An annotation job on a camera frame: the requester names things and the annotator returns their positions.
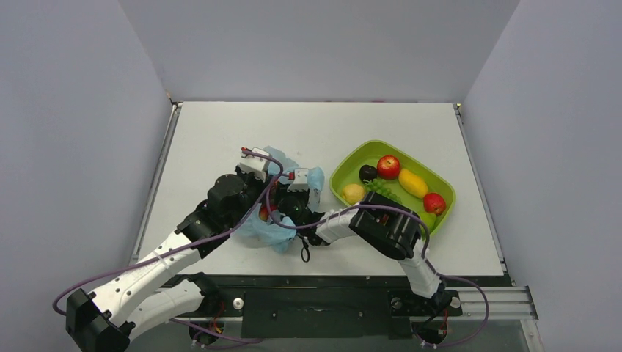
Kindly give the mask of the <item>blue printed plastic bag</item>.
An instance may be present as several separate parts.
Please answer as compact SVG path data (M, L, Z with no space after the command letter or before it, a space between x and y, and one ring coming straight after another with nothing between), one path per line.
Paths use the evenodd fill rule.
M263 148L272 158L281 163L284 169L283 176L279 181L284 181L286 185L290 181L286 180L286 174L293 172L301 167L293 159L288 158L284 152L266 146ZM310 173L307 176L310 182L310 189L314 191L316 200L312 201L311 209L317 210L319 208L320 193L323 190L325 183L325 174L320 167L313 167L309 169ZM296 237L295 230L285 229L275 224L271 219L266 221L260 218L260 206L257 206L249 216L249 218L233 233L233 237L240 241L250 241L251 239L258 240L262 243L262 246L270 246L277 253L284 253L293 239Z

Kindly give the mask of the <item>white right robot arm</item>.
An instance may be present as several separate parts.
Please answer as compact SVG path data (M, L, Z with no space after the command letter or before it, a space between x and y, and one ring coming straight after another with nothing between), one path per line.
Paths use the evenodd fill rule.
M376 192L368 192L362 201L347 208L317 212L309 205L310 192L297 195L288 191L270 191L279 218L288 217L306 244L328 246L341 239L358 237L377 252L396 260L413 292L415 307L432 313L442 305L445 283L426 259L429 235L425 222L412 210Z

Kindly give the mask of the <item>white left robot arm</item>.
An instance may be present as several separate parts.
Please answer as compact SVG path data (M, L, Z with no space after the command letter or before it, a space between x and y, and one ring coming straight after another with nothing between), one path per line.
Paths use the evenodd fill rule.
M219 295L204 274L163 285L222 245L255 208L270 183L267 171L219 177L205 201L130 270L90 292L67 297L65 328L81 351L125 351L143 332L197 311L210 315Z

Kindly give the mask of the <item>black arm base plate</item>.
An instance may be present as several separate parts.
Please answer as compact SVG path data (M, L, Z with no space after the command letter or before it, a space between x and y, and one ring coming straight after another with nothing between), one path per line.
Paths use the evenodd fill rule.
M210 275L208 298L184 317L217 323L241 321L245 338L408 339L412 327L465 317L454 288L428 300L411 292L404 276Z

